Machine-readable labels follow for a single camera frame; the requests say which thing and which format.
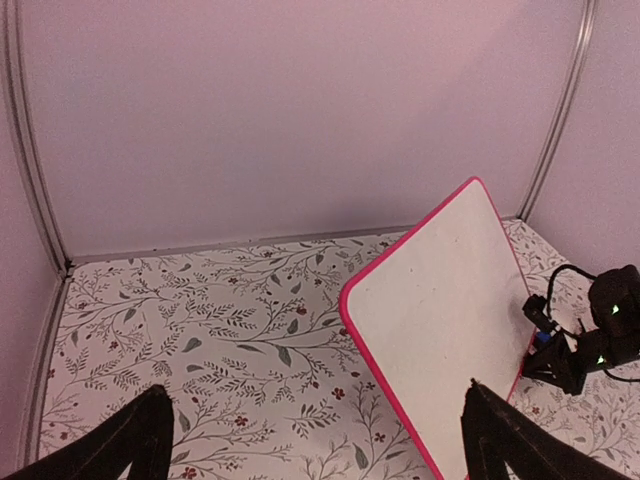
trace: white board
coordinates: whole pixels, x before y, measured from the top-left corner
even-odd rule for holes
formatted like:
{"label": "white board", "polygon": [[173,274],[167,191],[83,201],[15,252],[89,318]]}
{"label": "white board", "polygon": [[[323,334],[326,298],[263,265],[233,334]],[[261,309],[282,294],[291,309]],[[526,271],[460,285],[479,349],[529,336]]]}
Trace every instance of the white board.
{"label": "white board", "polygon": [[466,475],[470,379],[507,398],[533,335],[515,254],[472,178],[349,281],[341,315],[436,478]]}

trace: pink border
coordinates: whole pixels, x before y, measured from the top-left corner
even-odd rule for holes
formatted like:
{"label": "pink border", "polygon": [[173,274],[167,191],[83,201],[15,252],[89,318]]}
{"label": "pink border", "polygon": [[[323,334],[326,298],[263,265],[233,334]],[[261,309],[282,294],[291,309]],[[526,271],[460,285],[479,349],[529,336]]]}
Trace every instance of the pink border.
{"label": "pink border", "polygon": [[[444,207],[446,207],[449,203],[451,203],[458,195],[460,195],[460,193],[462,193],[463,190],[465,190],[473,182],[479,182],[480,185],[482,185],[482,188],[486,192],[487,197],[489,197],[489,201],[491,202],[493,211],[496,213],[496,217],[498,217],[498,220],[500,220],[500,215],[498,214],[498,210],[496,209],[496,206],[493,203],[493,200],[491,199],[491,195],[489,195],[489,191],[487,190],[487,187],[484,184],[484,182],[478,177],[471,177],[469,180],[463,183],[460,187],[458,187],[455,192],[449,195],[449,197],[447,197],[447,199],[444,202],[438,205],[429,215],[427,215],[424,220],[422,220],[418,225],[413,227],[400,240],[398,240],[394,245],[388,248],[382,255],[380,255],[373,262],[367,265],[361,272],[359,272],[352,279],[350,279],[342,289],[342,292],[340,293],[340,316],[342,317],[342,321],[344,322],[345,327],[351,334],[351,337],[353,338],[354,343],[360,350],[360,353],[364,357],[365,362],[367,362],[369,369],[371,369],[371,372],[376,377],[376,380],[378,380],[378,383],[380,384],[380,388],[382,388],[383,392],[389,399],[391,406],[398,414],[400,421],[402,421],[405,428],[409,432],[409,435],[411,435],[411,438],[413,439],[414,443],[418,447],[418,450],[424,457],[428,467],[431,469],[431,471],[433,472],[437,480],[444,480],[444,477],[442,476],[440,469],[438,468],[438,466],[436,465],[436,462],[431,457],[429,450],[422,442],[422,439],[420,438],[420,436],[418,435],[418,432],[416,431],[415,427],[411,423],[411,420],[409,420],[409,417],[407,416],[406,412],[402,408],[400,401],[398,400],[396,395],[393,393],[391,386],[385,379],[382,373],[382,370],[380,370],[380,367],[374,360],[373,355],[371,355],[371,352],[367,348],[367,345],[364,343],[362,336],[360,335],[360,333],[358,332],[358,329],[353,323],[351,315],[349,315],[349,309],[347,308],[347,301],[349,299],[349,294],[351,293],[351,290],[353,289],[353,287],[355,287],[360,281],[362,281],[362,279],[364,279],[367,275],[369,275],[369,273],[371,273],[375,268],[377,268],[378,265],[380,265],[388,257],[390,257],[393,254],[393,252],[395,252],[400,247],[402,247],[402,245],[404,245],[411,237],[413,237],[422,227],[424,227],[427,223],[429,223],[438,213],[440,213],[440,211]],[[509,246],[511,247],[511,251],[513,252],[513,257],[515,258],[516,263],[518,265],[518,269],[520,270],[520,275],[522,275],[522,279],[524,280],[522,268],[520,268],[520,263],[518,262],[518,258],[516,257],[516,252],[513,250],[513,245],[511,244],[511,241],[507,236],[507,232],[504,232],[504,236],[507,242],[509,243]],[[521,373],[522,373],[522,365],[520,366],[520,372],[518,372],[518,375],[516,376],[513,382],[513,385],[511,386],[511,391],[507,396],[507,400],[511,398],[511,395],[515,390],[516,384],[518,383],[518,379],[520,378]]]}

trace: floral tablecloth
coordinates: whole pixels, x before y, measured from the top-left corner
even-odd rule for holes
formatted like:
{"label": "floral tablecloth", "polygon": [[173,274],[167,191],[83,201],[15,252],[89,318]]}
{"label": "floral tablecloth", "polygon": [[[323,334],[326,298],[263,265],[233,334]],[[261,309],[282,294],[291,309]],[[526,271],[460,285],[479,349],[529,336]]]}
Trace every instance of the floral tablecloth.
{"label": "floral tablecloth", "polygon": [[[558,252],[504,223],[532,292]],[[40,456],[153,383],[174,399],[170,478],[432,478],[343,328],[345,281],[400,234],[92,263],[66,299]],[[588,284],[557,282],[556,316],[588,323]],[[628,365],[621,375],[640,376]],[[602,374],[578,397],[522,379],[513,402],[553,435],[640,478],[640,386]]]}

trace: leaf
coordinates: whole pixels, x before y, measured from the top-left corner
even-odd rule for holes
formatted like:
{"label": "leaf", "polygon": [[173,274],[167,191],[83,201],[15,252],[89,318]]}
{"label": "leaf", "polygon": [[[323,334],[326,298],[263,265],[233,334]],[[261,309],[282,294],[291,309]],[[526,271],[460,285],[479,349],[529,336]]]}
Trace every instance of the leaf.
{"label": "leaf", "polygon": [[278,349],[278,358],[282,360],[282,363],[284,363],[287,367],[290,367],[291,355],[289,355],[289,350],[286,347],[281,347],[279,345],[276,345],[276,348]]}
{"label": "leaf", "polygon": [[249,352],[257,352],[257,353],[262,353],[264,355],[264,352],[262,350],[260,350],[259,348],[254,347],[253,345],[236,345],[236,347],[241,348],[242,350],[247,350]]}
{"label": "leaf", "polygon": [[198,348],[200,345],[202,345],[202,340],[196,337],[190,338],[187,345],[182,350],[182,353],[190,352],[194,348]]}
{"label": "leaf", "polygon": [[356,463],[358,464],[358,468],[364,470],[369,466],[369,459],[367,459],[367,456],[358,445],[354,443],[353,446],[356,449]]}
{"label": "leaf", "polygon": [[404,450],[398,450],[397,452],[390,453],[389,455],[384,457],[384,459],[391,460],[392,458],[396,458],[398,455],[402,455],[403,453],[404,453]]}
{"label": "leaf", "polygon": [[191,422],[187,416],[182,413],[182,410],[178,410],[178,422],[180,422],[180,427],[182,427],[182,433],[187,433],[191,430]]}
{"label": "leaf", "polygon": [[187,458],[189,456],[190,452],[191,452],[191,450],[187,450],[186,452],[179,453],[178,455],[176,455],[173,458],[173,460],[171,460],[171,463],[181,462],[182,460],[184,460],[185,458]]}
{"label": "leaf", "polygon": [[293,321],[291,322],[291,324],[287,327],[287,333],[289,335],[293,335],[294,333],[296,333],[298,331],[298,319],[295,318],[293,319]]}
{"label": "leaf", "polygon": [[124,323],[127,323],[129,320],[131,320],[135,314],[135,308],[130,308],[129,310],[127,310],[127,313],[124,314]]}

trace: wall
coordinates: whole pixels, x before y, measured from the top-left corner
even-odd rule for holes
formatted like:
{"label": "wall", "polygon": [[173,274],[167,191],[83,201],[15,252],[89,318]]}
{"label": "wall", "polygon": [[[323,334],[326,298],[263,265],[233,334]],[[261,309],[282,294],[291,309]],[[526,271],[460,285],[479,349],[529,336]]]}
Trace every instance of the wall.
{"label": "wall", "polygon": [[530,223],[594,273],[640,265],[640,4],[600,2],[573,109]]}
{"label": "wall", "polygon": [[0,477],[4,477],[16,469],[36,347],[56,275],[22,189],[1,94],[0,171]]}
{"label": "wall", "polygon": [[25,2],[72,256],[407,225],[471,175],[515,214],[581,2]]}

